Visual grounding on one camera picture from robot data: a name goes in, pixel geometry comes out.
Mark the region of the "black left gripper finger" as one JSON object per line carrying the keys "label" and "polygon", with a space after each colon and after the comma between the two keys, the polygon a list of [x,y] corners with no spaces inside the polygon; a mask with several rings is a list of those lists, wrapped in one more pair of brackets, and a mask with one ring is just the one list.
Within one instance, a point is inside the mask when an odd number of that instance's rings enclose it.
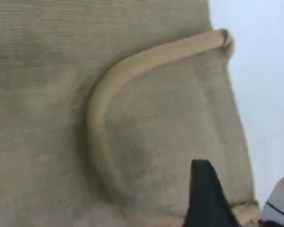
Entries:
{"label": "black left gripper finger", "polygon": [[189,204],[185,227],[237,227],[239,222],[225,198],[209,160],[191,162]]}

